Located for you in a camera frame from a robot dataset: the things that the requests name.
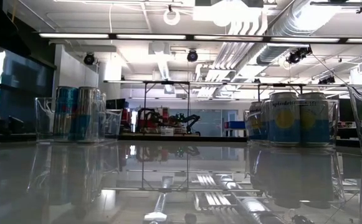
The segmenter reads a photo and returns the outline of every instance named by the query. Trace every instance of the glossy table surface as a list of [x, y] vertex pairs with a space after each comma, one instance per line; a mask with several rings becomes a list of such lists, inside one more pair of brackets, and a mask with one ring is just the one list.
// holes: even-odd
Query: glossy table surface
[[359, 223], [361, 161], [243, 142], [0, 144], [0, 223]]

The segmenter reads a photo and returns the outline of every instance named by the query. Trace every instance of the exposed ductwork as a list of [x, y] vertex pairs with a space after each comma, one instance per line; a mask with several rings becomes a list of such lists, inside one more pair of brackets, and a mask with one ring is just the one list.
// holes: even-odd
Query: exposed ductwork
[[[336, 6], [311, 6], [313, 0], [296, 0], [268, 30], [271, 36], [309, 36], [325, 25], [338, 11]], [[236, 67], [236, 74], [245, 80], [256, 76], [274, 63], [289, 47], [255, 44]]]

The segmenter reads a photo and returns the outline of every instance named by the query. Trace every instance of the yellow cable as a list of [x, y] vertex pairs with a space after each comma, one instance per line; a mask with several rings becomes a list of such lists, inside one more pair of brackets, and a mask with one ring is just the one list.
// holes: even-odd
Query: yellow cable
[[13, 0], [13, 10], [12, 10], [12, 22], [14, 21], [14, 15], [16, 14], [17, 0]]

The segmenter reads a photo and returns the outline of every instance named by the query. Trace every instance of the aluminum can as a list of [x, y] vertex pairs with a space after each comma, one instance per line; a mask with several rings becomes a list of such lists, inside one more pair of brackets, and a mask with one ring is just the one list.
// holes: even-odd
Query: aluminum can
[[249, 108], [249, 137], [251, 140], [261, 140], [261, 104], [262, 102], [252, 102]]
[[106, 130], [106, 93], [100, 95], [100, 108], [99, 108], [99, 138], [105, 139]]
[[99, 109], [101, 93], [98, 88], [80, 87], [77, 109], [77, 140], [99, 141]]
[[269, 141], [275, 144], [300, 142], [300, 107], [292, 92], [274, 93], [269, 104]]
[[54, 117], [55, 141], [73, 140], [75, 136], [75, 117], [79, 90], [69, 86], [56, 89], [56, 108]]
[[261, 137], [263, 141], [268, 140], [269, 130], [269, 99], [262, 100], [261, 106]]
[[304, 93], [300, 101], [301, 143], [327, 145], [330, 142], [329, 105], [323, 93]]

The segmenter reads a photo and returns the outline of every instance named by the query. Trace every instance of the black camera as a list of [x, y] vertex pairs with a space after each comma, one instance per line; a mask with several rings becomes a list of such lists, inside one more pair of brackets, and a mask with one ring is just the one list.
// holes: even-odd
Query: black camera
[[198, 60], [198, 53], [196, 53], [196, 50], [190, 50], [188, 53], [188, 62], [195, 62]]
[[83, 62], [86, 65], [93, 65], [93, 63], [95, 62], [95, 57], [93, 56], [93, 53], [87, 53], [87, 55], [83, 59]]

